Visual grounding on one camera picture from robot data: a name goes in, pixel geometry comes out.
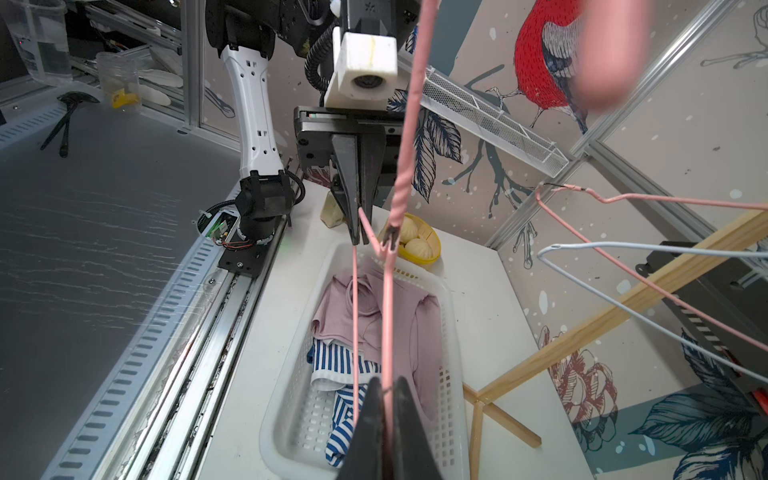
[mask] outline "yellow bowl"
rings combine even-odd
[[[417,257],[413,253],[410,253],[406,248],[402,245],[402,243],[399,245],[399,248],[397,250],[398,255],[400,255],[402,258],[408,260],[411,263],[415,263],[416,265],[420,266],[429,266],[432,265],[434,262],[437,261],[438,258],[440,258],[440,239],[437,236],[437,233],[430,227],[424,220],[418,218],[416,215],[406,214],[406,217],[413,220],[413,222],[416,224],[416,227],[419,229],[419,238],[422,240],[426,240],[426,242],[429,244],[429,246],[432,248],[433,255],[430,258],[423,258],[423,257]],[[389,222],[384,226],[382,229],[382,232],[386,231],[386,228],[388,227]],[[379,234],[379,240],[382,239],[382,234]]]

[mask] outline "bird illustration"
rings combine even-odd
[[[587,111],[571,92],[576,75],[576,47],[581,33],[578,0],[536,0],[515,42],[518,89],[503,98],[523,94],[538,106],[531,128],[544,110],[569,114],[581,133],[587,131]]]

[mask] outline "wooden drying rack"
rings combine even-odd
[[[694,248],[704,250],[745,250],[757,241],[768,237],[768,211],[751,210],[712,233]],[[712,270],[727,257],[709,257],[685,253],[669,262],[648,279],[667,292],[674,292],[699,276]],[[634,311],[650,308],[662,296],[645,283],[639,283],[619,298]],[[541,437],[512,418],[493,402],[516,387],[532,379],[565,357],[586,347],[589,343],[627,321],[628,315],[617,306],[611,306],[583,322],[573,330],[563,333],[557,342],[538,350],[516,367],[489,383],[479,392],[464,384],[464,399],[474,406],[472,432],[469,436],[469,476],[478,480],[480,472],[480,444],[484,415],[494,419],[532,448],[541,446]]]

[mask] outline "white plastic basket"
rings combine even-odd
[[[373,256],[370,247],[358,247],[358,262]],[[306,354],[312,345],[312,318],[331,278],[352,268],[352,245],[337,243],[328,252],[304,307],[288,357],[280,371],[259,438],[266,466],[282,478],[333,479],[339,470],[326,461],[335,392],[310,388],[312,366]],[[459,356],[450,289],[437,276],[401,258],[395,278],[412,283],[434,295],[442,317],[443,362],[439,381],[438,425],[427,431],[435,463],[445,480],[469,479],[467,428],[462,392],[462,361]]]

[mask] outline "gray floor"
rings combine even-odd
[[[237,152],[90,106],[0,151],[0,478],[37,480],[237,180]]]

